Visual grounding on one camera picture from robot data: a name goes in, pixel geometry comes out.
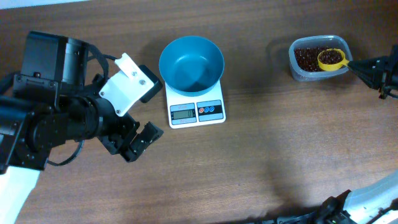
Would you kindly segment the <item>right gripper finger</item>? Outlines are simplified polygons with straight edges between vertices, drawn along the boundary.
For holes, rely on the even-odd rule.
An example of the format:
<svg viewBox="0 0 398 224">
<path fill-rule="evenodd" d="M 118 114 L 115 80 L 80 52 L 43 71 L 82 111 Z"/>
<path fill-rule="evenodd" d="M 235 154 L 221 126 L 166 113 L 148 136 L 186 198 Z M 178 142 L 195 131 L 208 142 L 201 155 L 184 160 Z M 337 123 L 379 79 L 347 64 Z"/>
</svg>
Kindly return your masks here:
<svg viewBox="0 0 398 224">
<path fill-rule="evenodd" d="M 388 56 L 370 58 L 366 60 L 355 60 L 348 63 L 348 67 L 353 70 L 375 70 L 384 68 Z"/>
<path fill-rule="evenodd" d="M 350 69 L 365 85 L 373 90 L 381 87 L 380 74 L 374 71 Z"/>
</svg>

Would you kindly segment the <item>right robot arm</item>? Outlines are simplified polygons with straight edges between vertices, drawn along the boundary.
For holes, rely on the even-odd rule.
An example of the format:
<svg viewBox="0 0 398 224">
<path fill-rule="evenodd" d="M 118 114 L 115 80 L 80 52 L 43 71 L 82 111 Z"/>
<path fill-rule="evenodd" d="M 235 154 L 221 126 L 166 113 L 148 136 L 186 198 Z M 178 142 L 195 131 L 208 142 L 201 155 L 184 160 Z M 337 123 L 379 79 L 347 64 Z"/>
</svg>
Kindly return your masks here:
<svg viewBox="0 0 398 224">
<path fill-rule="evenodd" d="M 318 54 L 320 69 L 332 72 L 346 67 L 382 100 L 397 98 L 397 46 L 390 55 L 367 60 L 347 60 L 340 49 Z M 392 223 L 397 221 L 397 172 L 357 190 L 326 199 L 313 213 L 293 219 L 302 223 Z"/>
</svg>

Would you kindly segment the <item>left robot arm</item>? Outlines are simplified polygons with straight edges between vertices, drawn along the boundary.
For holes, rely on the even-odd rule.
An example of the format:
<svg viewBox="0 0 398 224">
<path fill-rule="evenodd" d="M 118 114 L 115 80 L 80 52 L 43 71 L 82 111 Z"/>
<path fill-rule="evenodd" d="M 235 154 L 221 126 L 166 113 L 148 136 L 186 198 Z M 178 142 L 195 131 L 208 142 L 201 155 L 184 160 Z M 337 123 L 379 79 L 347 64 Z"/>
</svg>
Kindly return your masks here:
<svg viewBox="0 0 398 224">
<path fill-rule="evenodd" d="M 50 164 L 51 150 L 67 141 L 82 149 L 96 138 L 127 162 L 162 135 L 152 123 L 129 115 L 137 101 L 149 102 L 162 83 L 128 54 L 102 54 L 82 40 L 32 31 L 22 68 L 1 81 L 1 222 L 14 223 Z"/>
</svg>

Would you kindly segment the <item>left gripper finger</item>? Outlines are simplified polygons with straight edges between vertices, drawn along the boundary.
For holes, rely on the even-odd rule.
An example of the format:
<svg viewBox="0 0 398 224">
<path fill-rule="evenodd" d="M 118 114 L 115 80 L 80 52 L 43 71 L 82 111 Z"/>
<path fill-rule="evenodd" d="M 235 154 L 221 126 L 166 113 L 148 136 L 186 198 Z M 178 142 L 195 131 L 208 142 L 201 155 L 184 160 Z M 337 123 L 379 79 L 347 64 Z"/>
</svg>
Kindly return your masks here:
<svg viewBox="0 0 398 224">
<path fill-rule="evenodd" d="M 149 140 L 136 137 L 127 148 L 121 151 L 121 156 L 126 162 L 134 162 L 143 154 L 149 146 Z"/>
<path fill-rule="evenodd" d="M 148 122 L 144 129 L 139 133 L 138 143 L 142 146 L 149 146 L 150 144 L 156 142 L 162 135 L 164 131 L 154 125 L 151 122 Z"/>
</svg>

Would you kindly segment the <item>yellow measuring scoop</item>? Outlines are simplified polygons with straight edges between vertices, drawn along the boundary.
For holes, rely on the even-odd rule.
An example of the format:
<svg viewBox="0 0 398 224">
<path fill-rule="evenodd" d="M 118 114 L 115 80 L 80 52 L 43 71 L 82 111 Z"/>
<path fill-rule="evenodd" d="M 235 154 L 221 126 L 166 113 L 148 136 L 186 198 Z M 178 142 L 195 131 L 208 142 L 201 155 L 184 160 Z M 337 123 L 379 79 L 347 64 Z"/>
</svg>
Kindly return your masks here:
<svg viewBox="0 0 398 224">
<path fill-rule="evenodd" d="M 318 66 L 327 72 L 339 70 L 349 64 L 345 53 L 340 49 L 326 49 L 318 54 L 317 60 Z"/>
</svg>

